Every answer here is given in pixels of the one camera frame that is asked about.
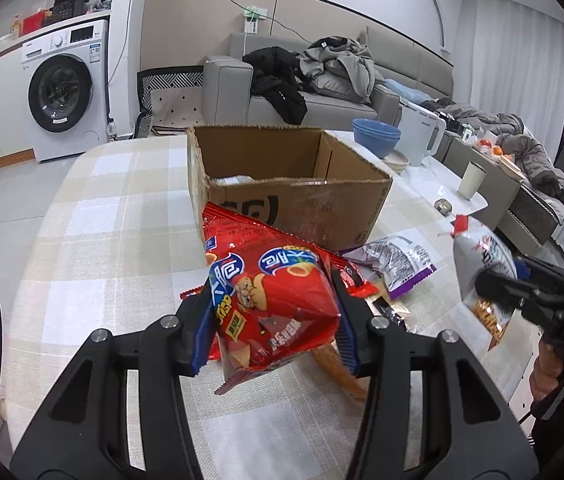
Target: electric kettle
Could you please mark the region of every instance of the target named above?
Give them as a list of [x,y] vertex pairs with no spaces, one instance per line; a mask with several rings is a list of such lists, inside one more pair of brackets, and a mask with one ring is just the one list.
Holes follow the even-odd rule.
[[446,130],[446,121],[406,99],[400,98],[399,103],[402,117],[397,127],[401,137],[395,149],[409,157],[411,166],[419,166],[425,156],[433,155],[438,150]]

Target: hand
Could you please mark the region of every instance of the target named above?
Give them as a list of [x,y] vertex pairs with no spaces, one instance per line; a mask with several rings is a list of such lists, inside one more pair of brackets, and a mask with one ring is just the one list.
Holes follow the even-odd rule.
[[557,387],[557,378],[562,373],[562,359],[555,355],[553,346],[540,341],[539,349],[533,373],[528,380],[535,400],[542,400],[550,394]]

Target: white cup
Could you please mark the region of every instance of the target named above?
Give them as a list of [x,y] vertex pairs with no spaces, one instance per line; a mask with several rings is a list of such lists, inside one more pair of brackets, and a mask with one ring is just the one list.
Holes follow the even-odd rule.
[[469,161],[464,171],[462,182],[460,182],[460,187],[457,188],[457,192],[466,200],[472,199],[478,187],[482,185],[485,176],[486,170],[483,167],[475,164],[475,162]]

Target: gray clothing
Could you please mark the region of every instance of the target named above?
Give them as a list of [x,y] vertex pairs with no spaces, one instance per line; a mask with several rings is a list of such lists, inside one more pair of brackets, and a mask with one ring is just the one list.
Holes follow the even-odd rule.
[[551,163],[544,146],[535,137],[504,133],[498,136],[497,144],[502,151],[513,154],[516,165],[526,174],[532,186],[539,184],[538,178],[555,175],[560,189],[564,189],[564,173]]
[[524,133],[524,123],[514,114],[489,114],[471,105],[454,104],[440,108],[440,112],[451,114],[460,123],[470,124],[476,130],[482,128],[485,132],[521,135]]
[[305,50],[300,54],[300,71],[316,93],[354,103],[368,103],[375,84],[384,81],[368,46],[355,40]]
[[489,114],[463,104],[449,105],[440,111],[451,114],[460,123],[497,135],[497,144],[507,155],[515,155],[516,165],[526,174],[531,186],[564,205],[564,173],[553,166],[544,146],[535,137],[524,135],[524,123],[517,115]]

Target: blue bowl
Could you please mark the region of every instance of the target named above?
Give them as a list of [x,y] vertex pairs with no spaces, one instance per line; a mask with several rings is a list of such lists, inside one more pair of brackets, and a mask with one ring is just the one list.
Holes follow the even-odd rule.
[[369,149],[379,158],[384,158],[386,155],[391,153],[399,141],[399,137],[396,139],[390,139],[388,137],[382,137],[377,134],[365,132],[355,126],[353,126],[353,136],[355,137],[355,142],[362,144],[362,146]]
[[398,130],[398,133],[396,134],[379,134],[376,133],[374,131],[371,130],[367,130],[366,128],[360,128],[358,126],[353,126],[353,131],[360,131],[360,132],[364,132],[365,134],[369,134],[372,135],[374,137],[378,137],[379,139],[400,139],[401,138],[401,132]]
[[390,124],[382,123],[380,121],[373,121],[371,119],[353,119],[353,131],[355,129],[364,130],[367,133],[388,136],[388,137],[399,137],[401,132],[398,128],[391,126]]

